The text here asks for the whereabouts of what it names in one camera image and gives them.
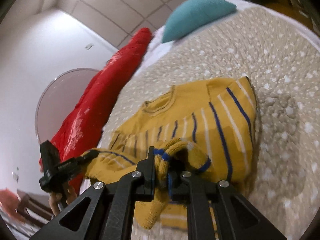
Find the left hand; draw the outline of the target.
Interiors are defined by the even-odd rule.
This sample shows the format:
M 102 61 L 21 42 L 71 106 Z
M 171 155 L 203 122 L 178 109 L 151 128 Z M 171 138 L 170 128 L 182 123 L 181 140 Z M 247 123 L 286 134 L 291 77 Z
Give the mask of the left hand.
M 65 187 L 65 194 L 66 194 L 66 204 L 70 205 L 76 198 L 77 194 L 74 190 L 74 188 L 67 184 L 67 187 Z M 63 198 L 63 195 L 61 193 L 55 193 L 51 192 L 48 200 L 49 206 L 53 212 L 54 216 L 57 216 L 60 213 L 59 204 L 61 203 L 61 199 Z

